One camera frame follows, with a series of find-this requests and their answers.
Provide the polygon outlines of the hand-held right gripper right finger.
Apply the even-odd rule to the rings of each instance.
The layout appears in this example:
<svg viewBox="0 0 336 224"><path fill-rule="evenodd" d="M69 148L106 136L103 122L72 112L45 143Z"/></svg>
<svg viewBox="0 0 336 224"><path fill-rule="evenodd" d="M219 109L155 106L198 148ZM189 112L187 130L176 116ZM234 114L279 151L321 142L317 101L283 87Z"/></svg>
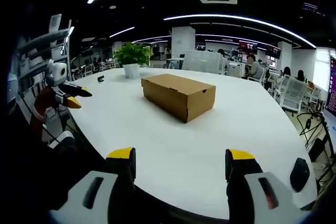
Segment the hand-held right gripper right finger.
<svg viewBox="0 0 336 224"><path fill-rule="evenodd" d="M225 151L225 179L229 223L303 223L310 215L296 206L287 186L264 172L247 151Z"/></svg>

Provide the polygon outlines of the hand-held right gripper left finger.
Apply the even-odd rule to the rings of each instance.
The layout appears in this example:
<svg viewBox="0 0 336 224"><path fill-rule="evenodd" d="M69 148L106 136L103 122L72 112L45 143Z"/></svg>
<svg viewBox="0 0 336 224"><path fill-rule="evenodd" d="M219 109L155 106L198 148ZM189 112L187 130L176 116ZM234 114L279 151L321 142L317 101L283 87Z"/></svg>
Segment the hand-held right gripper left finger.
<svg viewBox="0 0 336 224"><path fill-rule="evenodd" d="M135 148L112 151L104 164L104 172L90 171L68 191L67 201L49 212L52 223L133 222Z"/></svg>

